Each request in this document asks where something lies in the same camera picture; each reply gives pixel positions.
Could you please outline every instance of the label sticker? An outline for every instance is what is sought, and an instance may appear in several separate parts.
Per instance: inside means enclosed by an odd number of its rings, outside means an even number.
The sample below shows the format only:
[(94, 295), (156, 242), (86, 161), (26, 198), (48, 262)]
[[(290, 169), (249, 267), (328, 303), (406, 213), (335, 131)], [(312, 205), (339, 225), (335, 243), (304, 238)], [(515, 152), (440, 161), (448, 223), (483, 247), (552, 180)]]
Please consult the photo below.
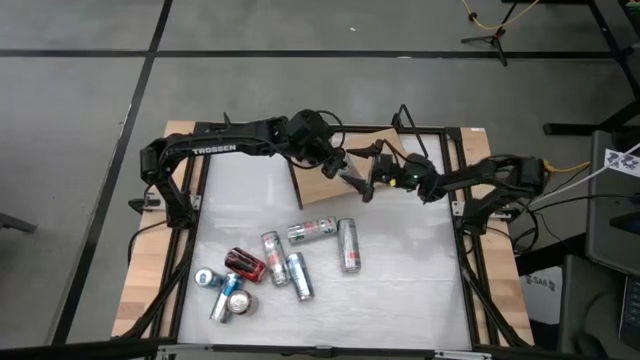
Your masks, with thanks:
[(625, 155), (624, 153), (606, 149), (604, 156), (604, 165), (607, 166), (620, 159), (617, 163), (609, 168), (618, 170), (625, 174), (640, 177), (640, 158), (633, 155)]

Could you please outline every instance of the tripod stand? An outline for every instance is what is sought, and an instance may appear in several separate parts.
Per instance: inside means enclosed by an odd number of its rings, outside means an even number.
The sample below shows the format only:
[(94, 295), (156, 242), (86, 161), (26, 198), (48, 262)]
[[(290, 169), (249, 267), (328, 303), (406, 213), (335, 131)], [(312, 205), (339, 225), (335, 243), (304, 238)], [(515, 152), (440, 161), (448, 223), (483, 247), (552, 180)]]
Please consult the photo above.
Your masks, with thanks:
[[(506, 23), (507, 20), (509, 20), (509, 17), (511, 16), (511, 13), (513, 13), (513, 10), (516, 8), (516, 5), (518, 5), (518, 2), (514, 1), (511, 7), (509, 8), (509, 11), (507, 12), (507, 15), (504, 17), (504, 19), (500, 23), (501, 25), (504, 25), (504, 23)], [(469, 14), (469, 21), (474, 21), (474, 19), (477, 17), (478, 17), (478, 14), (471, 13)], [(502, 37), (502, 35), (504, 35), (505, 32), (506, 30), (504, 29), (504, 27), (500, 26), (493, 35), (465, 38), (465, 39), (461, 39), (460, 42), (463, 44), (467, 44), (473, 41), (486, 42), (487, 44), (496, 48), (496, 50), (498, 51), (498, 57), (500, 58), (500, 62), (502, 63), (502, 66), (507, 66), (507, 59), (504, 57), (504, 51), (502, 51), (502, 45), (500, 44), (500, 37)]]

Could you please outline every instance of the aluminum can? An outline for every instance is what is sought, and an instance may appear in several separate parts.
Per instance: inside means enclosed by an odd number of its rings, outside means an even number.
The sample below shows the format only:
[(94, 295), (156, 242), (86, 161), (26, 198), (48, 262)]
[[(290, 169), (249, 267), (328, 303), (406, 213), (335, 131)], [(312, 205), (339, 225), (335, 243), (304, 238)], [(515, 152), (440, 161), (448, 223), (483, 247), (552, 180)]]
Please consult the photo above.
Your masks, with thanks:
[(251, 315), (258, 309), (258, 298), (244, 290), (236, 290), (227, 299), (227, 310), (235, 315)]
[(242, 276), (238, 274), (230, 272), (225, 275), (224, 282), (220, 288), (220, 294), (218, 294), (218, 298), (213, 305), (213, 311), (211, 311), (211, 316), (209, 317), (211, 320), (223, 324), (229, 321), (231, 312), (227, 309), (227, 300), (234, 291), (240, 290), (243, 282), (244, 280), (242, 280)]
[(271, 281), (275, 286), (283, 286), (289, 283), (289, 270), (282, 249), (282, 241), (276, 231), (269, 231), (261, 236), (264, 246), (264, 256), (267, 259)]
[(209, 268), (202, 268), (196, 271), (194, 276), (196, 284), (202, 287), (215, 288), (221, 286), (224, 282), (224, 276), (214, 272)]
[(315, 296), (307, 264), (304, 262), (302, 253), (295, 253), (287, 256), (287, 267), (291, 274), (291, 281), (296, 287), (299, 301), (311, 300)]
[(262, 281), (267, 269), (267, 265), (262, 260), (240, 248), (233, 248), (227, 253), (224, 258), (224, 266), (251, 282)]
[(338, 250), (340, 251), (340, 266), (343, 272), (355, 273), (362, 267), (360, 263), (360, 248), (356, 222), (353, 219), (338, 221)]
[(287, 229), (287, 239), (291, 245), (305, 241), (320, 239), (338, 232), (338, 224), (334, 216), (325, 217), (300, 224), (291, 225)]

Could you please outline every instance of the yellow cable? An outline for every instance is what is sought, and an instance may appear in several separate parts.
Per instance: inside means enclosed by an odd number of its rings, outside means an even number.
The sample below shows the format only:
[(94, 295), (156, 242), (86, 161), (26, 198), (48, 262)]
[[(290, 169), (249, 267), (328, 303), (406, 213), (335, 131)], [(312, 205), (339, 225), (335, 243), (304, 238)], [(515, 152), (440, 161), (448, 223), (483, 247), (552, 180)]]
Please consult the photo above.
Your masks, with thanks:
[[(478, 21), (477, 18), (473, 18), (473, 22), (475, 22), (476, 25), (478, 25), (478, 27), (480, 27), (482, 29), (485, 29), (485, 30), (496, 30), (496, 29), (499, 29), (501, 27), (505, 27), (505, 26), (511, 24), (512, 22), (518, 20), (518, 18), (520, 18), (520, 16), (524, 15), (527, 11), (531, 10), (531, 8), (534, 7), (539, 2), (540, 2), (540, 0), (535, 0), (534, 2), (531, 3), (531, 5), (527, 6), (526, 9), (522, 10), (522, 12), (520, 12), (520, 14), (514, 16), (513, 18), (511, 18), (511, 20), (505, 22), (504, 24), (495, 25), (495, 26), (486, 26), (486, 25), (483, 25), (480, 21)], [(471, 15), (472, 11), (471, 11), (471, 8), (469, 7), (469, 4), (467, 4), (467, 0), (462, 0), (462, 3), (464, 4), (464, 7), (467, 8), (467, 13), (469, 15)]]
[(556, 168), (554, 168), (554, 167), (549, 163), (549, 161), (547, 161), (547, 160), (545, 160), (545, 161), (544, 161), (544, 167), (545, 167), (545, 169), (547, 169), (547, 171), (549, 171), (550, 173), (567, 173), (567, 172), (574, 172), (574, 171), (576, 171), (576, 170), (580, 170), (580, 169), (582, 169), (583, 167), (585, 167), (585, 166), (589, 166), (589, 165), (591, 165), (591, 163), (590, 163), (589, 161), (587, 161), (587, 162), (583, 162), (583, 163), (582, 163), (582, 164), (580, 164), (580, 165), (576, 165), (576, 166), (574, 166), (574, 167), (570, 167), (570, 168), (568, 168), (568, 169), (556, 169)]

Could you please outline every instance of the wooden board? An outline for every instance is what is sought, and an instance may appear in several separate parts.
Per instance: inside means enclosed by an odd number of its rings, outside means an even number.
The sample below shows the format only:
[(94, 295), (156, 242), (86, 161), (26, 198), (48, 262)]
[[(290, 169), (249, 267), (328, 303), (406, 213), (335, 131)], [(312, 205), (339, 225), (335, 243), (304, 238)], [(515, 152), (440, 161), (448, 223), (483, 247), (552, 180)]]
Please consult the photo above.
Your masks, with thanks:
[[(464, 146), (467, 165), (475, 164), (491, 155), (489, 140), (487, 139), (487, 134), (484, 129), (461, 128), (460, 130), (462, 132), (462, 144)], [(489, 185), (478, 185), (471, 188), (471, 193), (473, 197), (481, 198), (492, 189), (493, 187)], [(507, 224), (504, 221), (490, 219), (488, 225), (509, 233)], [(489, 279), (491, 298), (518, 335), (529, 344), (533, 344), (533, 334), (531, 333), (529, 316), (527, 315), (527, 309), (522, 296), (522, 288), (520, 286), (516, 261), (513, 257), (511, 241), (503, 234), (492, 231), (488, 231), (485, 235), (481, 236), (480, 240), (482, 243), (487, 277)], [(472, 256), (469, 256), (469, 259), (472, 265), (475, 265)], [(474, 303), (481, 342), (488, 344), (489, 336), (484, 311), (477, 299), (474, 299)], [(501, 345), (507, 346), (502, 336), (500, 336), (500, 341)]]
[[(193, 130), (195, 122), (193, 121), (169, 121), (165, 135), (171, 133), (190, 133)], [(473, 164), (480, 159), (489, 156), (489, 142), (484, 129), (462, 128), (462, 138), (465, 150), (465, 158), (468, 164)], [(449, 141), (449, 149), (451, 153), (451, 163), (453, 166), (457, 164), (457, 156), (452, 141)], [(194, 174), (191, 183), (192, 193), (196, 191), (199, 171), (202, 166), (202, 158), (200, 158), (194, 167)], [(181, 163), (174, 173), (174, 180), (177, 184), (182, 183), (184, 177), (185, 162)], [(472, 192), (474, 196), (481, 197), (490, 191), (489, 186), (474, 186)], [(165, 213), (145, 213), (140, 222), (140, 228), (150, 224), (164, 220)], [(490, 220), (489, 226), (495, 227), (508, 232), (504, 222), (498, 220)], [(159, 226), (154, 230), (150, 230), (138, 237), (133, 251), (131, 265), (127, 273), (127, 278), (120, 299), (118, 314), (116, 315), (112, 334), (119, 335), (127, 331), (142, 315), (149, 303), (156, 296), (160, 287), (160, 278), (167, 256), (169, 246), (169, 237), (171, 230), (164, 226)], [(186, 235), (181, 236), (183, 244)], [(482, 246), (485, 256), (485, 264), (489, 285), (491, 287), (491, 295), (505, 316), (507, 321), (515, 328), (518, 334), (530, 344), (533, 344), (533, 336), (529, 327), (529, 319), (524, 306), (522, 297), (522, 289), (518, 272), (513, 258), (513, 252), (509, 239), (504, 235), (489, 232), (481, 237)], [(178, 251), (176, 257), (179, 258), (181, 251)], [(160, 330), (161, 335), (167, 335), (169, 324), (173, 311), (174, 296), (169, 299), (165, 307), (165, 316)], [(488, 333), (486, 320), (482, 306), (475, 301), (476, 316), (478, 319), (478, 330), (480, 333), (481, 343), (488, 344)]]
[[(354, 135), (351, 139), (345, 141), (343, 147), (345, 149), (365, 148), (375, 143), (378, 139), (386, 139), (402, 155), (406, 155), (404, 147), (402, 146), (402, 141), (400, 141), (400, 137), (394, 129)], [(387, 146), (384, 147), (382, 152), (384, 154), (391, 154), (391, 150), (389, 150), (389, 147)], [(358, 156), (350, 156), (350, 158), (353, 161), (354, 167), (360, 177), (366, 178), (369, 174), (369, 168), (371, 167), (371, 159), (364, 159)], [(298, 190), (300, 191), (300, 201), (302, 202), (302, 205), (356, 192), (353, 187), (346, 184), (338, 176), (331, 180), (327, 179), (326, 176), (322, 174), (322, 167), (310, 170), (300, 169), (297, 167), (294, 167), (293, 169), (298, 183)]]

